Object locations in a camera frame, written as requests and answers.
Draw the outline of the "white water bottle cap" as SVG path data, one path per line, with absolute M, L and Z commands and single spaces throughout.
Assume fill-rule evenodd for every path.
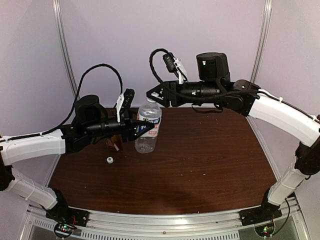
M 151 95 L 155 98 L 159 98 L 159 94 L 157 92 L 152 92 Z

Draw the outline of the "clear water bottle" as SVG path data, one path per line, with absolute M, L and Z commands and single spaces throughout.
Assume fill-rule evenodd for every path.
M 149 129 L 135 140 L 134 146 L 138 153 L 147 154 L 154 151 L 162 120 L 162 110 L 152 99 L 148 98 L 141 105 L 137 112 L 137 120 L 154 124 L 154 128 Z

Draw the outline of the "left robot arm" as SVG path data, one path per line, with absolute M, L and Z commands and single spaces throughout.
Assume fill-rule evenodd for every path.
M 152 130 L 155 124 L 135 120 L 130 110 L 133 95 L 121 94 L 116 102 L 116 115 L 109 116 L 96 95 L 86 95 L 73 107 L 75 117 L 70 124 L 56 130 L 25 136 L 5 136 L 0 139 L 0 189 L 13 192 L 26 200 L 38 203 L 61 222 L 72 218 L 63 195 L 58 190 L 45 187 L 13 168 L 13 163 L 48 155 L 80 152 L 95 138 L 121 135 L 122 140 L 135 141 Z

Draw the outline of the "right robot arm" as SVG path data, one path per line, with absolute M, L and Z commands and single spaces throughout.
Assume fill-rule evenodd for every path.
M 219 112 L 232 110 L 244 117 L 267 122 L 299 140 L 295 162 L 264 194 L 259 207 L 243 211 L 244 219 L 256 217 L 266 221 L 307 178 L 320 171 L 320 118 L 310 115 L 276 97 L 260 86 L 241 79 L 230 80 L 226 54 L 200 53 L 196 56 L 198 82 L 190 82 L 179 58 L 161 49 L 168 72 L 176 80 L 158 80 L 158 85 L 146 95 L 164 107 L 179 107 L 190 103 L 213 104 Z

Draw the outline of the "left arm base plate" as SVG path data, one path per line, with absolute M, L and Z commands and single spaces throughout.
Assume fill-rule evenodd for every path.
M 69 207 L 67 211 L 62 214 L 58 214 L 57 211 L 52 209 L 45 209 L 45 217 L 52 219 L 56 222 L 53 227 L 53 233 L 59 239 L 66 239 L 73 234 L 80 232 L 79 227 L 86 227 L 89 220 L 89 212 L 77 208 Z

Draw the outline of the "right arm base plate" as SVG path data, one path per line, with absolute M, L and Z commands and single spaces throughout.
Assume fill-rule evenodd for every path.
M 274 220 L 282 215 L 281 210 L 273 212 L 261 206 L 244 209 L 239 212 L 242 226 L 253 226 L 255 233 L 262 238 L 271 237 L 275 233 L 276 225 Z

